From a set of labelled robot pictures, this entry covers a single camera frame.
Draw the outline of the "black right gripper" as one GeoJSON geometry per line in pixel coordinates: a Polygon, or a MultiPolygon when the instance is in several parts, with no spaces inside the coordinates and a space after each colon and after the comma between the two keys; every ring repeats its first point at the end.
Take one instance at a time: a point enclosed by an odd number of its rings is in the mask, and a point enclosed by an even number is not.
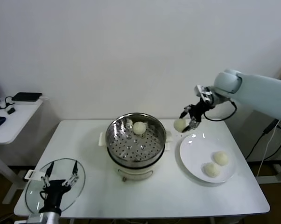
{"type": "Polygon", "coordinates": [[[188,105],[183,109],[183,112],[180,114],[179,118],[185,118],[187,115],[190,117],[189,124],[183,129],[183,132],[188,132],[190,130],[195,130],[201,120],[202,116],[212,109],[212,106],[209,103],[204,102],[202,99],[196,105],[188,105]]]}

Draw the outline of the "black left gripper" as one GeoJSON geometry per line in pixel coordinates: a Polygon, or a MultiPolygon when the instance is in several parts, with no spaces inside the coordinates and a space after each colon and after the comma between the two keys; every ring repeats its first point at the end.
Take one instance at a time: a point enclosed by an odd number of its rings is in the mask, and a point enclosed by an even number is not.
{"type": "Polygon", "coordinates": [[[75,161],[72,174],[68,180],[49,180],[52,170],[54,167],[54,163],[51,162],[50,166],[47,168],[45,175],[41,177],[43,181],[43,191],[40,192],[45,193],[46,196],[43,199],[43,207],[39,210],[39,213],[45,212],[54,212],[54,213],[62,213],[60,209],[62,197],[65,193],[70,191],[70,187],[72,187],[79,179],[78,176],[78,167],[77,161],[75,161]]]}

